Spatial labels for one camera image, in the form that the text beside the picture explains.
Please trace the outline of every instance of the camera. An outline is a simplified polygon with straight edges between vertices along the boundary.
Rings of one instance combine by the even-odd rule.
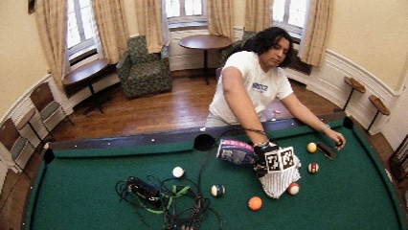
[[[130,193],[136,194],[141,199],[153,204],[156,207],[162,206],[160,189],[154,185],[148,184],[137,177],[130,177],[128,184]]]

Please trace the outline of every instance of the long dark hair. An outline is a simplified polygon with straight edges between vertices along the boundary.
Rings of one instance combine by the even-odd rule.
[[[243,51],[251,51],[258,55],[265,54],[285,38],[290,41],[290,50],[286,54],[286,57],[279,64],[279,67],[286,67],[290,65],[294,56],[294,41],[290,34],[279,27],[270,27],[263,31],[258,32],[254,37],[247,39],[242,46]]]

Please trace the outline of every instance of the wooden stool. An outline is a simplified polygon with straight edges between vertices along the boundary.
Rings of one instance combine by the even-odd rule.
[[[384,106],[383,101],[382,101],[382,99],[379,99],[379,97],[376,97],[375,95],[371,95],[368,99],[371,100],[374,106],[378,108],[378,112],[376,112],[375,117],[374,117],[374,119],[372,119],[372,122],[371,122],[371,124],[370,124],[370,126],[368,126],[367,132],[370,131],[371,126],[372,126],[372,124],[374,124],[374,122],[375,122],[375,119],[378,118],[380,112],[382,112],[384,115],[387,115],[387,116],[391,115],[391,111],[390,111],[388,108]]]
[[[346,107],[347,107],[347,104],[348,104],[348,102],[352,98],[355,90],[358,90],[360,93],[366,93],[366,87],[359,83],[358,80],[355,80],[354,78],[344,77],[344,81],[350,86],[352,86],[352,91],[348,95],[348,99],[347,99],[347,102],[344,104],[343,111],[346,111]]]

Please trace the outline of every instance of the curtain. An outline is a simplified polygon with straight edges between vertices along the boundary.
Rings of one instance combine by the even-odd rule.
[[[99,59],[102,59],[105,57],[105,52],[104,52],[104,47],[102,47],[102,43],[101,43],[99,27],[97,27],[97,24],[96,24],[96,21],[95,21],[93,7],[89,7],[89,16],[91,16],[91,28],[92,28],[92,32],[95,34],[93,41],[95,41],[95,46],[97,48],[97,57],[99,57]]]
[[[320,66],[328,43],[332,1],[310,0],[306,15],[298,56],[307,64]]]
[[[246,0],[245,31],[261,32],[271,26],[273,0]]]
[[[140,34],[145,35],[149,53],[160,53],[169,40],[168,17],[164,14],[162,0],[137,1],[138,29]]]
[[[61,80],[68,73],[68,1],[67,0],[37,0],[36,22],[43,49],[47,56],[51,75],[55,83],[63,89]]]
[[[207,31],[213,35],[227,36],[234,40],[233,0],[206,0]]]
[[[105,58],[117,63],[128,50],[128,24],[121,0],[92,0]]]

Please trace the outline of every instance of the white t-shirt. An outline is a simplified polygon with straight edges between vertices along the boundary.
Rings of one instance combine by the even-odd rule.
[[[246,51],[234,53],[230,56],[225,68],[229,66],[235,67],[241,71],[243,88],[247,91],[257,114],[262,117],[271,101],[275,98],[279,100],[285,99],[294,92],[285,71],[277,67],[271,68],[266,73],[259,65],[258,55]],[[238,124],[223,95],[222,75],[209,110],[214,116],[219,117],[230,125]]]

